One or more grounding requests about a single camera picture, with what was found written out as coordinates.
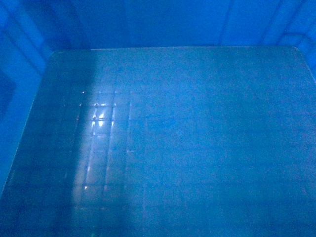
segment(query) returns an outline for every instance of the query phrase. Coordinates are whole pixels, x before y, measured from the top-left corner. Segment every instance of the blue plastic wall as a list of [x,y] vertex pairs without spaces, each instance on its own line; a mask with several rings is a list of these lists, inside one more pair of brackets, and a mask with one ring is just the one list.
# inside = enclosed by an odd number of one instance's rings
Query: blue plastic wall
[[0,190],[54,50],[295,45],[315,75],[315,41],[315,0],[0,0],[0,70],[17,85],[0,122]]

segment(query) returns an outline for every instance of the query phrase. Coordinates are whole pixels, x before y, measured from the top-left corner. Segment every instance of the container floor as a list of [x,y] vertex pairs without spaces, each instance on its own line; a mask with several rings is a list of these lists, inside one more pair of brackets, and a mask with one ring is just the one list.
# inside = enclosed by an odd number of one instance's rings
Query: container floor
[[315,236],[315,99],[291,47],[56,52],[0,236]]

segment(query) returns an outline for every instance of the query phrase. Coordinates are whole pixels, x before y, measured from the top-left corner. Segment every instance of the grid pattern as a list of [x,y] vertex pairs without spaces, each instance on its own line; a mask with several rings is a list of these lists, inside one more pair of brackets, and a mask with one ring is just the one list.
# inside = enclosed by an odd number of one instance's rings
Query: grid pattern
[[54,53],[0,235],[313,236],[314,101],[289,47]]

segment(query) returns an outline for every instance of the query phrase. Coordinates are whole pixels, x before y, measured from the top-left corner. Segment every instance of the container wall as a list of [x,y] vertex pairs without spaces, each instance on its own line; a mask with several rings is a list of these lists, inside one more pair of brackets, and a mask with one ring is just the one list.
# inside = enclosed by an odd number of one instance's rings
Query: container wall
[[0,1],[0,193],[50,48],[18,1]]

